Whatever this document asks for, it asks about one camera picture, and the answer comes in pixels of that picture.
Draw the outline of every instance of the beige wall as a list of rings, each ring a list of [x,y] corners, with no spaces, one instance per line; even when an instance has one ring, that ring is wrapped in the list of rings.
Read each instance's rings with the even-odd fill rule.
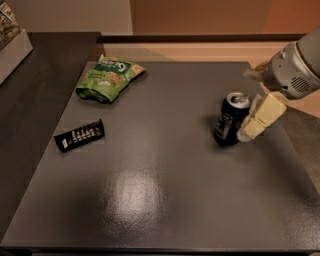
[[[141,35],[307,33],[320,25],[319,0],[131,0]]]
[[[30,32],[98,31],[132,35],[129,0],[7,0]]]
[[[320,0],[7,0],[31,32],[103,35],[307,33]]]

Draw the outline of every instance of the chip bag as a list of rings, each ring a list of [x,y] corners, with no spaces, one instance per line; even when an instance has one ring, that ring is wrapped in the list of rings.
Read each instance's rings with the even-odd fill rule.
[[[86,73],[77,86],[76,93],[82,99],[113,102],[129,82],[144,70],[136,63],[101,55],[99,63]]]

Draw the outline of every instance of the gray table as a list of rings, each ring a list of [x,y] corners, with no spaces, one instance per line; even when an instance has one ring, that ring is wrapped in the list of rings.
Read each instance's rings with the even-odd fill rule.
[[[228,92],[262,93],[248,65],[144,65],[113,104],[72,94],[54,134],[101,118],[106,137],[66,154],[50,140],[1,246],[319,250],[319,196],[281,124],[229,148],[212,136]]]
[[[33,51],[0,85],[0,241],[100,33],[30,33]]]

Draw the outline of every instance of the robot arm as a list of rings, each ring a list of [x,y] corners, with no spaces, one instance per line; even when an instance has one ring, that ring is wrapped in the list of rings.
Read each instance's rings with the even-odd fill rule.
[[[263,82],[271,91],[253,100],[238,131],[239,140],[246,142],[275,122],[286,111],[288,100],[301,99],[320,89],[320,26],[244,75]]]

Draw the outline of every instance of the black can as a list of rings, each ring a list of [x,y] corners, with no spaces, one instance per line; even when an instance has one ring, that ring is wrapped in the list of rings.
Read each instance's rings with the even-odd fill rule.
[[[222,102],[221,116],[214,131],[220,145],[230,146],[239,142],[237,132],[249,114],[250,97],[242,92],[232,92]]]

